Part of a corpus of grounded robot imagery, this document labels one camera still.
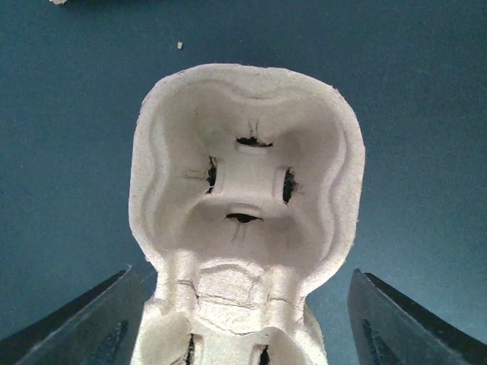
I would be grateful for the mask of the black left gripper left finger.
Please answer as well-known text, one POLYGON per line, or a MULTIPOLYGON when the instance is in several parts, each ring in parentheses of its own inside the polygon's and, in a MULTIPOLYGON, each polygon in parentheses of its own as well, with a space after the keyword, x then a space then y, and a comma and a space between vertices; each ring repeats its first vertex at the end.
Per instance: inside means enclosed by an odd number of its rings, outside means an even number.
POLYGON ((144 306, 129 266, 1 340, 2 364, 129 364, 144 306))

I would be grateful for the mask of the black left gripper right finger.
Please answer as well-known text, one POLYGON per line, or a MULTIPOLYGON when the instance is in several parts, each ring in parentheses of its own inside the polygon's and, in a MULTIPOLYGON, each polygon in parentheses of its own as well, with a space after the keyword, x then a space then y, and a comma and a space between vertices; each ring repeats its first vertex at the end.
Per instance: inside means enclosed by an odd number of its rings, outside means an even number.
POLYGON ((348 311, 361 364, 485 364, 486 345, 356 269, 348 311))

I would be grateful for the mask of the brown pulp cup carrier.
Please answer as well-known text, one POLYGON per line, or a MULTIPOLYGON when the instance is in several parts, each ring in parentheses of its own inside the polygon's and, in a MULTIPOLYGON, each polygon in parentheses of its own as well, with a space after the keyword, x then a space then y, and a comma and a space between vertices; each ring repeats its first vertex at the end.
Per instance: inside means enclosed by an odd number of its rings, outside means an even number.
POLYGON ((307 297, 355 240, 365 148, 333 86, 197 65, 142 101, 129 226, 157 272, 133 364, 325 364, 307 297))

